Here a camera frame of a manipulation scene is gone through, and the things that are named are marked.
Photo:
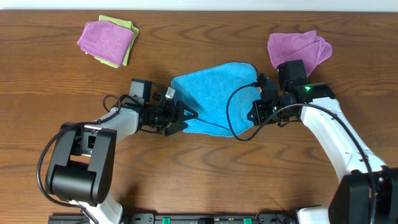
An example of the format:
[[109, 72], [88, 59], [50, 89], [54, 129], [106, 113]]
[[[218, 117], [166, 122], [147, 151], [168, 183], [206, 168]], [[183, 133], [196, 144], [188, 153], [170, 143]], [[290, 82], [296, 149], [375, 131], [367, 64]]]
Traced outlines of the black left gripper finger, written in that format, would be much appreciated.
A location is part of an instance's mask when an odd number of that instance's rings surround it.
[[165, 130], [165, 136], [170, 136], [172, 134], [175, 134], [179, 131], [183, 131], [184, 129], [186, 129], [188, 127], [188, 124], [183, 122], [183, 121], [178, 121], [175, 123], [172, 123], [170, 125], [168, 125]]
[[198, 118], [198, 113], [188, 107], [183, 101], [178, 100], [177, 106], [177, 121], [184, 122], [190, 119]]

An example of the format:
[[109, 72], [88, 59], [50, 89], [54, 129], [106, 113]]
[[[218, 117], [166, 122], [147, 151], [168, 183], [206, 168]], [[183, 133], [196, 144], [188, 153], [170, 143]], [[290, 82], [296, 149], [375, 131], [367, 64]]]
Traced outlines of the blue microfiber cloth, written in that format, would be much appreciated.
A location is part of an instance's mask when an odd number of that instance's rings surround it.
[[174, 99], [183, 101], [198, 113], [186, 121], [185, 133], [218, 137], [239, 135], [253, 126], [247, 119], [252, 102], [261, 98], [254, 87], [238, 88], [257, 80], [257, 70], [250, 63], [230, 62], [175, 77], [171, 88]]

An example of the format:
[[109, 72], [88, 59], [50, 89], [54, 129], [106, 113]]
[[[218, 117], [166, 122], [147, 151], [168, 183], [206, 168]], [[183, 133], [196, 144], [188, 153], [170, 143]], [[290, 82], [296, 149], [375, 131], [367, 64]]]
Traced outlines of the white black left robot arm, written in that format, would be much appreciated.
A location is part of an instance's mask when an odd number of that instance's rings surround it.
[[52, 203], [79, 208], [89, 223], [120, 223], [123, 207], [110, 193], [116, 145], [149, 126], [170, 136], [198, 113], [174, 100], [175, 90], [153, 92], [154, 82], [132, 79], [128, 94], [116, 96], [106, 115], [64, 123], [47, 143], [36, 168], [41, 193]]

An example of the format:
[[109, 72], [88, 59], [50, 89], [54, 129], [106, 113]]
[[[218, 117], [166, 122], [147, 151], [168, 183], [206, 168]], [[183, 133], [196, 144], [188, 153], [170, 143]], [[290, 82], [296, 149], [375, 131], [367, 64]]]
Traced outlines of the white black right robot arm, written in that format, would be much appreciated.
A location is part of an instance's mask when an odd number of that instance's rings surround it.
[[397, 223], [397, 169], [367, 147], [326, 83], [312, 83], [301, 60], [278, 65], [278, 84], [260, 74], [248, 119], [262, 128], [296, 117], [316, 137], [338, 177], [329, 205], [301, 208], [297, 223]]

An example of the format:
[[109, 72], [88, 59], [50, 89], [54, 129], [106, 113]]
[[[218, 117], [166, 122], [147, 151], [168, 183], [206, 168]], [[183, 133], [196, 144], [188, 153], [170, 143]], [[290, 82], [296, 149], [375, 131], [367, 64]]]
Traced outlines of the crumpled purple cloth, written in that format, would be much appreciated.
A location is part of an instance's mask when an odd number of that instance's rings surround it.
[[273, 33], [267, 49], [274, 68], [287, 61], [302, 60], [308, 77], [317, 65], [332, 55], [332, 46], [315, 30], [302, 34]]

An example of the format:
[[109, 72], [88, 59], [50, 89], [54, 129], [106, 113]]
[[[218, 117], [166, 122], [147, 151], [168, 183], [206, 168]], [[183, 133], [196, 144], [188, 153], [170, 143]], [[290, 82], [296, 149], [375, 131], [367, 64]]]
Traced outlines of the folded purple cloth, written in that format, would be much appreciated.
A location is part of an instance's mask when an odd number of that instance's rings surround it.
[[134, 33], [110, 21], [88, 22], [77, 45], [102, 60], [121, 66]]

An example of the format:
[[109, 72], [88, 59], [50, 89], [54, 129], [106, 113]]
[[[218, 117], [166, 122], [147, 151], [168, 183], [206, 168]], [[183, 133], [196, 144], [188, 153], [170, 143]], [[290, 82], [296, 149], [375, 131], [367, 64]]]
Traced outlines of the green folded cloth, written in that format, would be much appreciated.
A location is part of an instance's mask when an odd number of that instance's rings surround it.
[[128, 64], [138, 33], [131, 21], [100, 15], [98, 21], [85, 24], [78, 45], [101, 63], [119, 68]]

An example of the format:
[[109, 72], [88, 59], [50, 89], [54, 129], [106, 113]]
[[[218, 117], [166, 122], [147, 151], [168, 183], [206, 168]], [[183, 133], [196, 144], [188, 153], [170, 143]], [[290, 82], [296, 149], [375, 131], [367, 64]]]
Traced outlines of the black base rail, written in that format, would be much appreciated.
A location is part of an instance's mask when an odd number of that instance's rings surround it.
[[263, 210], [257, 214], [124, 213], [122, 224], [299, 224], [292, 212]]

